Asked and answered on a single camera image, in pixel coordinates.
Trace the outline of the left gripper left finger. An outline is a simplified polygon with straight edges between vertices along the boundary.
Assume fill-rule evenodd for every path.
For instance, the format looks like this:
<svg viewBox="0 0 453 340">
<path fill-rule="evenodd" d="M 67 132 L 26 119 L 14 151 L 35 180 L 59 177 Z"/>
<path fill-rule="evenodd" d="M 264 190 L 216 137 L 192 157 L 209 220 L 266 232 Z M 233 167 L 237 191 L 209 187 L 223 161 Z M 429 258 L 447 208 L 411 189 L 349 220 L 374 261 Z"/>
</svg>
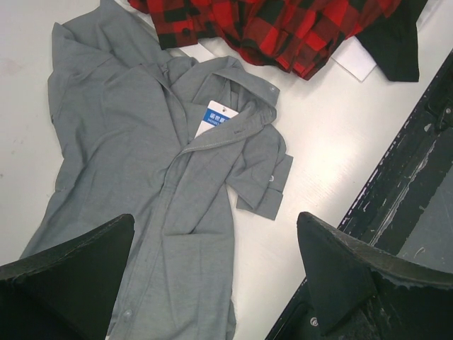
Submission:
<svg viewBox="0 0 453 340">
<path fill-rule="evenodd" d="M 104 339 L 127 265 L 134 218 L 1 267 L 2 339 Z"/>
</svg>

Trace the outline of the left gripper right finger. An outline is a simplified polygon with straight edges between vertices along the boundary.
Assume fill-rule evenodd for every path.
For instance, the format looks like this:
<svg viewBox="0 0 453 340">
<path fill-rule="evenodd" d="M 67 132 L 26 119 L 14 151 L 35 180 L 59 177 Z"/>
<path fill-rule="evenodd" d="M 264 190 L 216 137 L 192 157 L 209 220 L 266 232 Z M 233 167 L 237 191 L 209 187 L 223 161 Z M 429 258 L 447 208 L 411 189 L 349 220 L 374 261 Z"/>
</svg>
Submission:
<svg viewBox="0 0 453 340">
<path fill-rule="evenodd" d="M 452 274 L 400 259 L 309 212 L 299 248 L 320 334 L 329 339 L 451 339 Z"/>
</svg>

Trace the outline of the red black plaid shirt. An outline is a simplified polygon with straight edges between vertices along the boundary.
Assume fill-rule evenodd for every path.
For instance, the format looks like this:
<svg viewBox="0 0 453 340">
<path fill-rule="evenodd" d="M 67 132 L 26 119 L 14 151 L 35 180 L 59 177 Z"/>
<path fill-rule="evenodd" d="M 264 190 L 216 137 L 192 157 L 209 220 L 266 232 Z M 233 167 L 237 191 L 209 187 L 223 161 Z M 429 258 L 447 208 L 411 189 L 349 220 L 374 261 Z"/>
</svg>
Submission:
<svg viewBox="0 0 453 340">
<path fill-rule="evenodd" d="M 340 44 L 390 17 L 394 0 L 146 0 L 163 49 L 222 38 L 250 64 L 272 65 L 309 80 Z"/>
</svg>

